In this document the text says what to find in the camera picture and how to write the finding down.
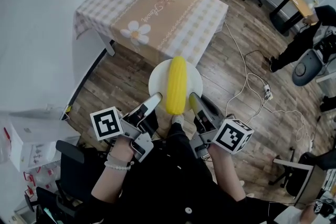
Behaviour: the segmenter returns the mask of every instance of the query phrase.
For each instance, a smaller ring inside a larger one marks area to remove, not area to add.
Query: checkered tablecloth
[[[183,56],[188,62],[197,65],[212,36],[221,31],[228,9],[219,0],[193,0],[174,25],[166,26],[164,20],[160,25],[146,25],[152,31],[151,35],[158,32],[164,34],[161,42],[151,42],[154,39],[149,40],[147,36],[140,35],[143,34],[140,30],[146,27],[141,28],[142,22],[139,20],[130,22],[128,29],[117,28],[123,16],[130,11],[138,9],[141,12],[143,7],[139,3],[147,3],[147,0],[86,0],[75,12],[76,39],[86,30],[94,28],[155,64],[175,56]],[[170,8],[177,5],[179,2],[172,1]]]

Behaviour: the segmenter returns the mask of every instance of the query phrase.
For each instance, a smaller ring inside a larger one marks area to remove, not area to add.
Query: person
[[[278,58],[269,59],[271,72],[276,72],[299,60],[306,50],[311,49],[331,33],[336,35],[336,11],[329,5],[316,7],[315,13],[304,18],[302,22],[307,25],[316,24],[299,33]]]
[[[194,157],[183,122],[182,115],[173,116],[167,138],[154,141],[129,171],[107,165],[78,223],[275,223],[270,221],[288,207],[246,197],[231,155],[211,144],[216,184],[205,162]],[[119,136],[110,155],[114,163],[128,164],[130,140]],[[316,217],[311,206],[299,215],[302,224]]]
[[[322,103],[320,105],[321,112],[329,111],[336,109],[336,96],[328,97],[324,96],[322,99]]]

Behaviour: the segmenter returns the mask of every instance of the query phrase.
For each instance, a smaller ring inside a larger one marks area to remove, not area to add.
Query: desk
[[[74,28],[76,39],[93,28],[154,65],[175,56],[197,65],[227,10],[219,0],[86,0]]]
[[[309,8],[308,4],[304,0],[291,0],[295,7],[298,9],[292,17],[284,22],[278,15],[278,12],[289,2],[290,0],[284,0],[281,4],[269,14],[274,27],[284,36],[288,36],[288,30],[297,24],[301,19],[306,16],[312,15],[313,12]]]
[[[307,204],[313,200],[316,199],[317,195],[319,194],[325,177],[327,176],[327,173],[323,171],[320,167],[317,165],[306,165],[306,164],[300,164],[300,163],[293,163],[288,161],[283,161],[281,159],[275,158],[273,160],[274,163],[281,164],[283,166],[289,166],[297,169],[303,169],[307,171],[307,175],[305,178],[305,181],[303,182],[303,185],[298,193],[298,195],[295,197],[295,207],[297,208],[304,208],[303,204]]]

